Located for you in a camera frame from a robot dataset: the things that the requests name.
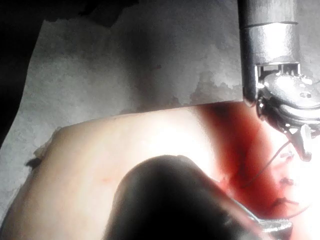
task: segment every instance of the pale skin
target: pale skin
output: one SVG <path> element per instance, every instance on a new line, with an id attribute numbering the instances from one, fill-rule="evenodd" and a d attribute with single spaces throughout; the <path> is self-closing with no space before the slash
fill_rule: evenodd
<path id="1" fill-rule="evenodd" d="M 278 156 L 242 188 L 286 141 L 242 102 L 120 115 L 64 127 L 16 196 L 2 237 L 101 240 L 112 221 L 116 191 L 121 195 L 125 189 L 124 176 L 149 158 L 183 155 L 257 215 L 285 217 L 311 204 L 292 219 L 291 239 L 318 239 L 320 209 L 312 191 L 320 178 L 318 139 L 313 140 L 311 162 L 297 155 L 292 160 Z M 288 151 L 295 152 L 291 145 L 283 153 Z M 274 204 L 283 197 L 299 204 Z"/>

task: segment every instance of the blood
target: blood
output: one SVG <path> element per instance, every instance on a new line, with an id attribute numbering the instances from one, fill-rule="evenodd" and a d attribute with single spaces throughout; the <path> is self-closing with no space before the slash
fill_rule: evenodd
<path id="1" fill-rule="evenodd" d="M 281 185 L 286 188 L 285 185 L 290 187 L 294 183 L 288 177 L 280 179 L 279 174 L 280 170 L 285 172 L 289 169 L 292 154 L 281 155 L 286 161 L 267 167 L 248 187 L 242 187 L 277 151 L 274 139 L 270 138 L 267 128 L 256 117 L 256 110 L 248 109 L 243 103 L 224 102 L 204 105 L 199 115 L 214 148 L 215 167 L 224 174 L 221 185 L 223 190 L 232 193 L 234 199 L 262 219 L 293 217 L 298 214 L 293 219 L 293 225 L 296 226 L 293 228 L 292 240 L 310 239 L 305 237 L 299 227 L 304 219 L 301 214 L 307 208 L 284 198 L 284 192 L 281 191 Z"/>
<path id="2" fill-rule="evenodd" d="M 218 139 L 212 145 L 217 167 L 228 176 L 225 191 L 234 193 L 236 200 L 259 217 L 278 198 L 278 182 L 268 168 L 250 186 L 242 188 L 272 157 L 268 132 L 255 114 L 243 103 L 234 102 L 204 105 L 201 111 L 209 138 Z"/>

